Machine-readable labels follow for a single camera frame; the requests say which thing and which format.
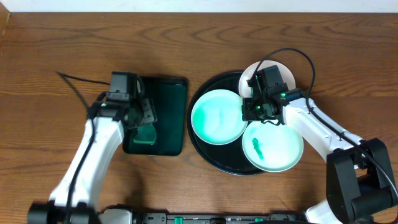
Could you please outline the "green sponge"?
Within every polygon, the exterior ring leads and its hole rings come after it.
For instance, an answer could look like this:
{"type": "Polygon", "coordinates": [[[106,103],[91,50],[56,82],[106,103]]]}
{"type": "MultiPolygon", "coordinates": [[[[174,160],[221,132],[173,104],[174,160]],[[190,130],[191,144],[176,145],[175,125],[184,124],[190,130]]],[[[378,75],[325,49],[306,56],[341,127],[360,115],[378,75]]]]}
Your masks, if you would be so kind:
{"type": "Polygon", "coordinates": [[[133,142],[136,144],[147,144],[153,145],[157,139],[157,133],[153,124],[147,124],[139,126],[137,128],[137,134],[133,138],[133,142]]]}

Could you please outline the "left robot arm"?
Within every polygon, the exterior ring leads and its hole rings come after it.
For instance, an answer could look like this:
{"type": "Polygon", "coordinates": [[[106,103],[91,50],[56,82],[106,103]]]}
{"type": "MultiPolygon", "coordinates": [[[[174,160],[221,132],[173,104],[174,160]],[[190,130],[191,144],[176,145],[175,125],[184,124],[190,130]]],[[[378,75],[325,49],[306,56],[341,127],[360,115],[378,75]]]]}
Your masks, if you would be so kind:
{"type": "Polygon", "coordinates": [[[34,202],[28,223],[140,223],[140,215],[121,205],[98,210],[105,174],[116,149],[123,143],[125,126],[156,121],[152,100],[103,101],[88,110],[80,146],[63,179],[46,203],[34,202]]]}

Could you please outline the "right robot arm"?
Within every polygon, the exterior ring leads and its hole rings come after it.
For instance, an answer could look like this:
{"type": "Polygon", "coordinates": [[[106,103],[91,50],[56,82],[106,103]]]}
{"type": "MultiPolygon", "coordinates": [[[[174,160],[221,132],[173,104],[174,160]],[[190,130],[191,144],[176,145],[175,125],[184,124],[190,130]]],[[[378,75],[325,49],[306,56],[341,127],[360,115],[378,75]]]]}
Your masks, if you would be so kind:
{"type": "Polygon", "coordinates": [[[323,113],[300,90],[272,87],[244,98],[243,120],[283,124],[303,137],[326,162],[326,199],[305,215],[311,223],[366,221],[397,205],[397,187],[386,145],[364,140],[323,113]]]}

